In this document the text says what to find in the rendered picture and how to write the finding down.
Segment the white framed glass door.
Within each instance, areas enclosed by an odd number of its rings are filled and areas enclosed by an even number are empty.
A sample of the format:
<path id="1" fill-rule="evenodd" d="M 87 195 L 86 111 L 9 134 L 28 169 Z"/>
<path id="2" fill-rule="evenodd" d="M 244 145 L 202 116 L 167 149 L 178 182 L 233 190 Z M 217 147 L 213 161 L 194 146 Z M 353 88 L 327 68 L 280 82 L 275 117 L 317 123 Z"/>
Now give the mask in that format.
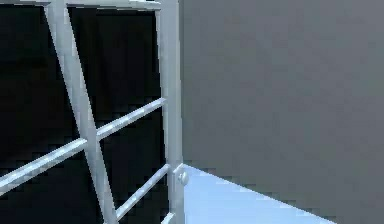
<path id="1" fill-rule="evenodd" d="M 0 0 L 0 224 L 185 224 L 178 0 Z"/>

